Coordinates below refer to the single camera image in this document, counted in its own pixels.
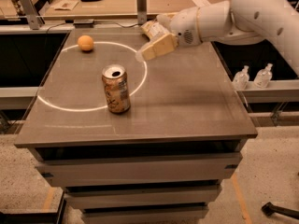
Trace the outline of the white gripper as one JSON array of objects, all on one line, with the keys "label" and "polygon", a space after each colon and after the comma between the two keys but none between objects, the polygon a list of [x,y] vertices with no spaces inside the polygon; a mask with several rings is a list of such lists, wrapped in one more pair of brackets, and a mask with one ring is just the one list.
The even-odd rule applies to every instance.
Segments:
[{"label": "white gripper", "polygon": [[176,13],[159,14],[157,21],[147,21],[141,26],[150,39],[136,53],[139,62],[149,61],[168,54],[180,46],[197,46],[202,43],[198,28],[198,7]]}]

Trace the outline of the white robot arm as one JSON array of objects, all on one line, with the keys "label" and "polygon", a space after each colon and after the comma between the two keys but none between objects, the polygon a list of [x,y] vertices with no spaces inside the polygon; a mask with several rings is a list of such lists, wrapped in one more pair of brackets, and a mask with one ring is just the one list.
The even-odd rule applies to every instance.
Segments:
[{"label": "white robot arm", "polygon": [[160,14],[142,26],[149,38],[136,54],[140,62],[216,41],[226,45],[269,41],[299,74],[299,13],[287,0],[225,0]]}]

